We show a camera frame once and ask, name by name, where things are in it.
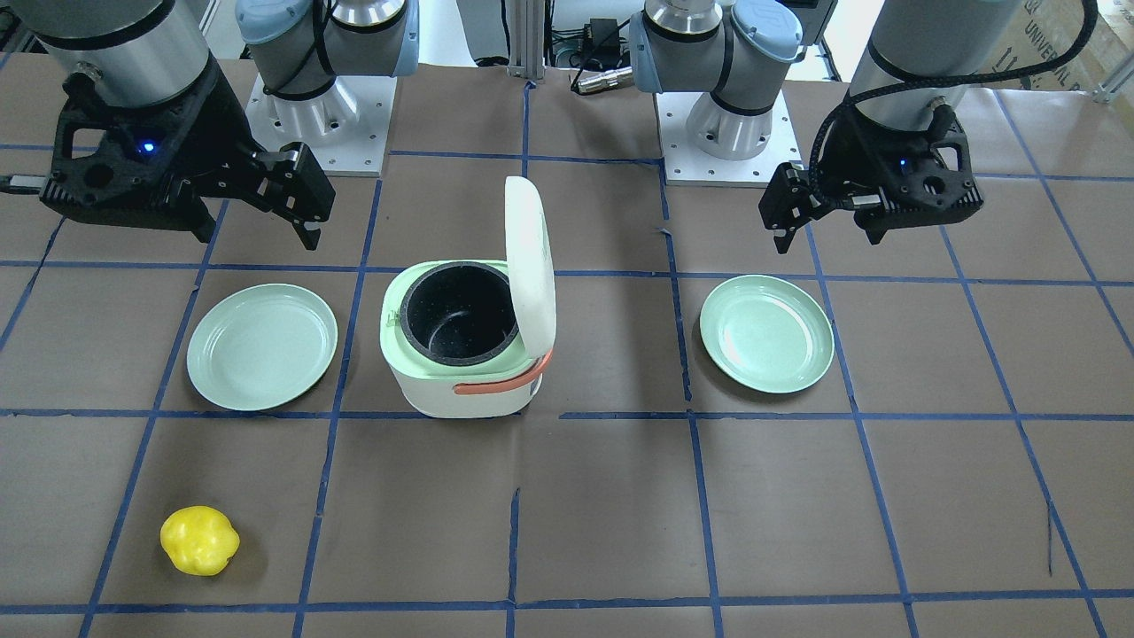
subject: metal frame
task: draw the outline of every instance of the metal frame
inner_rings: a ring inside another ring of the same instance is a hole
[[[508,74],[543,80],[543,28],[548,0],[513,0],[508,10]]]
[[[1094,88],[1094,101],[1100,104],[1114,102],[1132,77],[1134,77],[1134,51],[1131,51],[1123,63]]]

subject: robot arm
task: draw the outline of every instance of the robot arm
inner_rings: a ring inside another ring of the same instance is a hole
[[[855,223],[878,244],[888,230],[963,221],[983,205],[954,105],[968,84],[1065,65],[1098,19],[1093,0],[1083,0],[1083,28],[1066,53],[1012,73],[972,75],[1019,3],[887,0],[847,96],[820,127],[809,168],[781,163],[760,202],[780,253],[801,227],[836,207],[854,210]]]
[[[237,23],[269,94],[301,101],[340,75],[417,69],[417,0],[240,0]]]
[[[776,0],[646,0],[631,18],[631,65],[641,91],[704,92],[686,121],[692,141],[727,159],[753,158],[804,29]]]
[[[40,199],[85,223],[189,230],[202,196],[242,198],[293,223],[314,249],[335,190],[304,144],[268,152],[248,129],[189,11],[174,0],[15,0],[68,71],[51,175]],[[76,156],[75,135],[102,131]]]

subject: yellow fruit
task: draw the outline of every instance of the yellow fruit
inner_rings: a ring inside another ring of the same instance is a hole
[[[178,510],[161,526],[161,548],[175,568],[193,576],[217,576],[239,546],[228,517],[208,505]]]

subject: black cable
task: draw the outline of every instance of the black cable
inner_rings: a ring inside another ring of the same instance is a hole
[[[950,75],[943,77],[924,77],[914,76],[914,79],[908,82],[903,82],[900,84],[891,84],[889,86],[880,86],[878,88],[872,88],[870,91],[863,91],[856,95],[850,95],[849,93],[843,101],[835,107],[835,109],[827,114],[823,122],[819,125],[819,131],[815,133],[815,142],[811,146],[811,158],[807,161],[807,185],[811,187],[812,195],[821,204],[830,205],[830,198],[823,194],[819,188],[819,155],[822,151],[822,145],[827,142],[827,133],[830,130],[831,126],[839,114],[849,109],[850,107],[865,102],[866,100],[874,100],[877,97],[882,97],[886,95],[892,95],[895,93],[904,93],[906,91],[916,91],[919,88],[950,88],[953,86],[960,86],[962,84],[989,84],[992,82],[1006,82],[1009,79],[1018,79],[1021,77],[1026,77],[1030,75],[1039,75],[1041,73],[1047,73],[1049,70],[1055,70],[1067,62],[1075,59],[1080,52],[1086,46],[1086,43],[1091,40],[1091,35],[1094,33],[1094,26],[1099,22],[1099,8],[1094,3],[1094,0],[1082,0],[1083,1],[1083,26],[1080,28],[1078,35],[1075,41],[1072,42],[1067,52],[1057,58],[1052,58],[1044,62],[1034,63],[1031,66],[1022,67],[1016,70],[1006,70],[999,73],[983,73],[975,75]]]
[[[618,32],[620,32],[624,26],[631,24],[631,19],[632,18],[626,18],[625,22],[623,22],[620,25],[616,26],[615,31],[611,31],[610,33],[608,33],[607,36],[603,37],[601,42],[599,42],[598,44],[595,44],[594,46],[591,48],[591,52],[587,53],[586,57],[583,57],[583,61],[578,65],[578,73],[575,74],[575,79],[573,79],[570,82],[570,90],[573,92],[578,93],[578,78],[583,77],[583,69],[586,68],[587,62],[590,62],[591,60],[594,59],[594,53],[599,49],[602,49],[602,45],[606,44],[607,41],[609,41],[615,34],[617,34]]]
[[[553,65],[555,59],[551,50],[551,22],[555,19],[556,2],[555,0],[545,0],[543,2],[543,63]]]
[[[507,0],[500,0],[500,24],[503,26],[503,46],[508,51],[508,57],[511,58],[511,33],[508,32]]]
[[[827,75],[830,76],[831,82],[843,82],[843,76],[839,75],[839,69],[835,66],[835,53],[831,52],[831,46],[827,43],[827,36],[820,35],[819,42],[815,44],[819,46],[819,57],[823,59],[823,66],[827,67]]]
[[[282,88],[282,87],[287,86],[288,84],[291,83],[293,79],[295,79],[296,77],[299,76],[299,73],[303,71],[303,67],[307,66],[307,60],[311,59],[311,56],[315,53],[315,50],[320,45],[324,46],[322,57],[327,56],[325,43],[323,41],[323,34],[327,33],[327,26],[331,23],[331,14],[335,11],[336,7],[338,7],[338,6],[339,6],[339,0],[335,0],[333,2],[331,2],[331,0],[323,0],[323,1],[319,1],[319,2],[312,3],[312,6],[311,6],[311,12],[312,12],[312,15],[311,15],[311,24],[312,24],[312,28],[315,31],[316,35],[314,37],[314,41],[311,43],[311,46],[307,48],[307,52],[303,54],[303,59],[301,59],[299,63],[296,65],[295,70],[293,70],[290,73],[290,75],[287,76],[287,79],[285,79],[284,82],[280,82],[279,88]],[[323,16],[316,16],[315,15],[315,7],[322,7],[325,10],[324,15]],[[269,87],[265,84],[264,85],[264,95],[273,95],[273,94],[276,94],[279,91],[279,88],[271,88],[271,87]]]
[[[476,58],[474,60],[479,67],[506,67],[508,66],[508,58],[503,56],[489,56],[486,58]]]
[[[2,18],[0,22],[0,51],[2,51],[8,45],[8,41],[16,36],[20,23],[16,14],[8,7],[0,8],[0,18]]]

